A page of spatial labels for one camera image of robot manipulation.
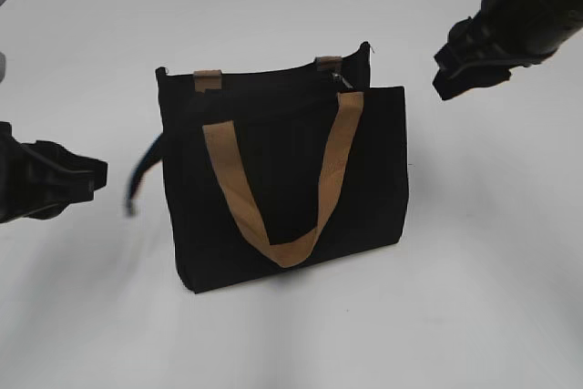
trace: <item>tan leather tab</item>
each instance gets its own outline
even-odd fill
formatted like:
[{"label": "tan leather tab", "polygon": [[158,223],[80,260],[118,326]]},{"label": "tan leather tab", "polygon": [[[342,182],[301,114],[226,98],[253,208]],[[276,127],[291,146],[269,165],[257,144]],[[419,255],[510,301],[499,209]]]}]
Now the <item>tan leather tab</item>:
[{"label": "tan leather tab", "polygon": [[233,122],[202,127],[212,167],[241,235],[253,248],[282,268],[295,266],[310,257],[336,208],[363,106],[363,92],[338,94],[338,113],[328,136],[318,183],[316,228],[296,241],[279,245],[270,244],[245,174]]},{"label": "tan leather tab", "polygon": [[195,91],[220,90],[222,88],[222,72],[220,70],[197,70],[194,76]]},{"label": "tan leather tab", "polygon": [[343,67],[343,58],[341,56],[317,56],[314,62],[319,71],[331,70],[340,74]]}]

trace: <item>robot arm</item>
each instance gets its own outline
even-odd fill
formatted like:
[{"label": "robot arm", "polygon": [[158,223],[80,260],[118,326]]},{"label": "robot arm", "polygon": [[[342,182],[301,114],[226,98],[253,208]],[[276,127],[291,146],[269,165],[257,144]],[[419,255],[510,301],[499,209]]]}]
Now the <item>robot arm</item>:
[{"label": "robot arm", "polygon": [[443,100],[492,87],[510,69],[540,64],[583,27],[583,0],[482,0],[454,25],[437,53],[434,86]]}]

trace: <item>leather tab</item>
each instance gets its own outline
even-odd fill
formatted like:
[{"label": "leather tab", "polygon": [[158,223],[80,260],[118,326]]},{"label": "leather tab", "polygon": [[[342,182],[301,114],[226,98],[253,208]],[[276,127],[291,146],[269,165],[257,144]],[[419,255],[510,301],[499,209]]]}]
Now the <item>leather tab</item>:
[{"label": "leather tab", "polygon": [[222,88],[222,72],[220,70],[197,70],[194,76],[194,89],[204,93],[205,90],[220,90]]},{"label": "leather tab", "polygon": [[331,70],[334,73],[341,73],[343,67],[341,56],[317,56],[314,62],[318,71]]}]

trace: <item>bag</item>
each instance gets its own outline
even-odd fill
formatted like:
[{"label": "bag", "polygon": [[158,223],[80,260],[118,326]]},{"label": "bag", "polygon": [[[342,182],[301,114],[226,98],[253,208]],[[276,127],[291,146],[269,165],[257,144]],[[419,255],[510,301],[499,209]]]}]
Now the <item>bag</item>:
[{"label": "bag", "polygon": [[157,69],[163,161],[185,286],[205,292],[393,243],[408,201],[404,89],[346,58],[253,74]]}]

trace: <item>hanging strap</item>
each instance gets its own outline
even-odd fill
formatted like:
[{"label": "hanging strap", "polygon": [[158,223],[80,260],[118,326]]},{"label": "hanging strap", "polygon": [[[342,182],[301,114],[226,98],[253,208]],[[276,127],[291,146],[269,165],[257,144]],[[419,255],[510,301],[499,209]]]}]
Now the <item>hanging strap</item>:
[{"label": "hanging strap", "polygon": [[363,92],[338,94],[338,113],[326,143],[318,183],[316,228],[296,241],[278,245],[270,244],[261,213],[253,198],[233,122],[202,127],[212,167],[240,233],[251,246],[282,268],[295,266],[312,254],[323,228],[336,208],[363,105]]}]

